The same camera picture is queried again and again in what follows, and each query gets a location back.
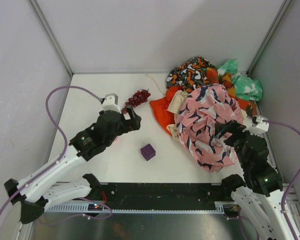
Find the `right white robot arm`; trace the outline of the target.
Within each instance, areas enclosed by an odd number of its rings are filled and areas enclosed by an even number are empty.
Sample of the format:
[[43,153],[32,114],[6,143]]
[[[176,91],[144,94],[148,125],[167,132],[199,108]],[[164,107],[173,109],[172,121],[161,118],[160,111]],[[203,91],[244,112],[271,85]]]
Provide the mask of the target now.
[[232,174],[221,181],[225,192],[239,205],[263,240],[300,240],[300,232],[286,207],[286,189],[278,172],[268,163],[267,141],[260,135],[269,129],[262,116],[247,127],[231,120],[216,123],[216,139],[225,134],[233,147],[243,176]]

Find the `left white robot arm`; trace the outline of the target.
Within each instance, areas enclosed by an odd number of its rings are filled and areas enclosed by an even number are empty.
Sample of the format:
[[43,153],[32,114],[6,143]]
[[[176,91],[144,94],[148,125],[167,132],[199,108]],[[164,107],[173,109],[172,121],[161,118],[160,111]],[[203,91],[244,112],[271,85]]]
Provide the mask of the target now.
[[117,137],[140,129],[142,118],[131,106],[126,110],[129,119],[125,119],[121,112],[102,110],[95,123],[67,142],[65,153],[22,180],[9,179],[5,182],[10,202],[20,204],[22,224],[37,220],[52,206],[101,193],[101,184],[92,173],[86,173],[73,182],[54,184],[70,170],[102,153]]

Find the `pink patterned cloth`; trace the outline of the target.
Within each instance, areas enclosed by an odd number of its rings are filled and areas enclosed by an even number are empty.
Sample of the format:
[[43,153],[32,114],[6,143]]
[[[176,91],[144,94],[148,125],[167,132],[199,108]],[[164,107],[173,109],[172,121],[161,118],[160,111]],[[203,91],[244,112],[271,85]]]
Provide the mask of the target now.
[[244,123],[239,103],[221,84],[197,88],[184,100],[175,121],[178,139],[205,171],[218,172],[238,160],[234,148],[224,143],[229,133],[215,138],[215,124],[232,120]]

